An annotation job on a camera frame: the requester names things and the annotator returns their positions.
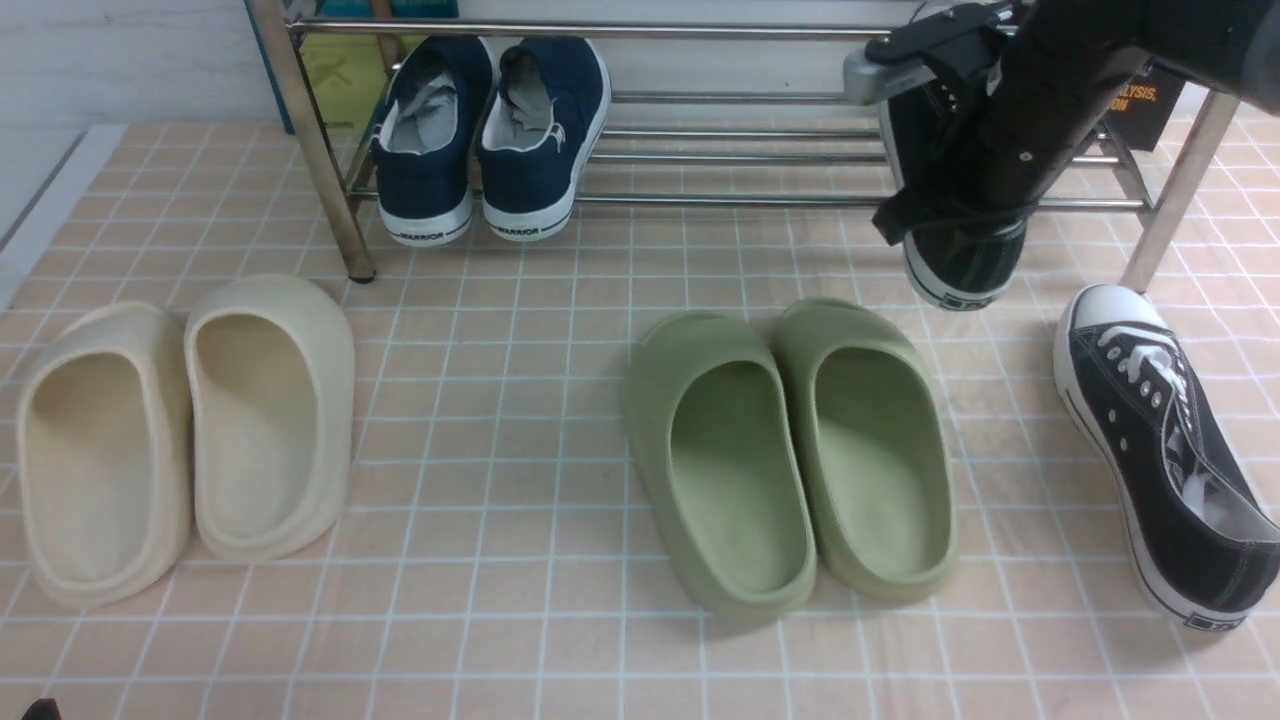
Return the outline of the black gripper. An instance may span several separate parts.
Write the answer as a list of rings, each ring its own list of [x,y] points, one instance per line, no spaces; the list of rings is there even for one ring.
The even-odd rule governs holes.
[[[964,92],[997,64],[1011,19],[1011,3],[961,3],[920,15],[845,58],[845,97],[872,106],[934,79]]]

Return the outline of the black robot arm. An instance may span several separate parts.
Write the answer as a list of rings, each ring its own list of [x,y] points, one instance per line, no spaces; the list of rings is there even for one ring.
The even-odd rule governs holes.
[[[963,4],[869,44],[957,100],[928,158],[876,210],[884,240],[1002,238],[1028,219],[1119,91],[1152,61],[1277,113],[1275,1],[1037,1],[1014,35]]]

